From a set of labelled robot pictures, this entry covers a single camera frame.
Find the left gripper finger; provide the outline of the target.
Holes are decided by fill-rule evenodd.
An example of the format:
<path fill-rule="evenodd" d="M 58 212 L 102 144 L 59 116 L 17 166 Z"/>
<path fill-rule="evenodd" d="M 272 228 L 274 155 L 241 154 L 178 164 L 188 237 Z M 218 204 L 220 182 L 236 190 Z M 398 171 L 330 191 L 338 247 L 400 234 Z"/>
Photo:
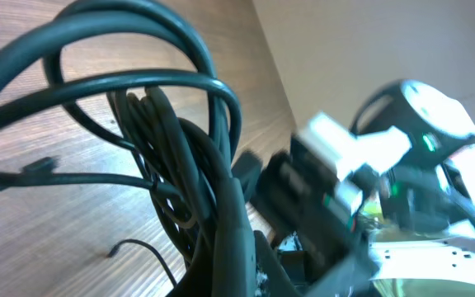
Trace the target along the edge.
<path fill-rule="evenodd" d="M 258 297 L 301 297 L 290 282 L 275 252 L 261 231 L 254 232 L 256 245 L 256 291 Z"/>

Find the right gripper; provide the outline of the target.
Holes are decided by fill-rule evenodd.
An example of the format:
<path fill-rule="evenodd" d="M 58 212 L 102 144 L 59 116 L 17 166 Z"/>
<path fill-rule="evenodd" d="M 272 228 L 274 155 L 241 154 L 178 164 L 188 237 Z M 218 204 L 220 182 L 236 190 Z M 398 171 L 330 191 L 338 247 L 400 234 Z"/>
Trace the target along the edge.
<path fill-rule="evenodd" d="M 244 200 L 275 230 L 274 264 L 292 285 L 369 283 L 369 240 L 356 221 L 369 165 L 343 161 L 320 141 L 293 138 L 263 170 L 250 150 L 233 164 Z"/>

